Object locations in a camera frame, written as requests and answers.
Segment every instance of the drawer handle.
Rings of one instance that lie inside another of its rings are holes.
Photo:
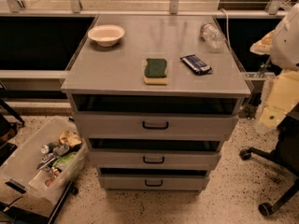
[[[162,157],[161,161],[147,161],[146,156],[143,156],[143,162],[147,163],[147,164],[162,164],[162,163],[164,163],[164,160],[165,160],[165,158]]]
[[[160,187],[160,186],[163,185],[163,180],[161,180],[160,183],[158,183],[158,184],[149,184],[149,183],[148,183],[148,180],[146,179],[146,180],[144,180],[144,184],[145,184],[147,187]]]
[[[143,127],[144,129],[147,129],[147,130],[166,130],[166,129],[168,129],[168,127],[169,127],[169,123],[167,122],[167,123],[166,123],[164,126],[162,126],[162,127],[152,127],[152,126],[147,126],[146,122],[143,121],[143,122],[142,122],[142,127]]]

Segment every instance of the office chair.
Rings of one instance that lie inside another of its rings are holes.
[[[279,135],[276,148],[270,153],[260,149],[249,147],[240,151],[243,161],[251,158],[254,153],[269,161],[272,161],[296,175],[294,184],[282,195],[274,204],[262,203],[259,211],[263,216],[274,214],[283,204],[285,204],[299,190],[299,119],[287,116],[278,126]]]

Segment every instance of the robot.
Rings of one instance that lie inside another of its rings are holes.
[[[282,68],[280,75],[264,84],[257,111],[257,132],[275,130],[299,103],[298,44],[299,4],[296,4],[274,31],[250,48],[251,52],[270,55],[271,63]]]

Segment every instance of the black cable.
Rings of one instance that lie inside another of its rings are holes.
[[[0,106],[2,106],[10,115],[16,118],[19,122],[21,122],[22,126],[24,126],[25,121],[21,118],[21,116],[2,99],[0,99]]]
[[[4,210],[3,212],[6,212],[9,210],[9,208],[16,202],[18,201],[19,199],[21,199],[22,197],[19,197],[19,198],[16,198],[14,201],[12,201]]]

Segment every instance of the trash bin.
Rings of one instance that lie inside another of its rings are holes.
[[[45,185],[49,174],[36,167],[44,156],[40,149],[43,145],[59,140],[63,131],[77,133],[74,123],[66,118],[53,117],[32,136],[30,136],[17,150],[2,164],[0,175],[17,189],[37,197],[46,198],[53,204],[57,203],[69,181],[75,180],[84,167],[87,146],[82,140],[82,146],[65,169],[51,183]]]

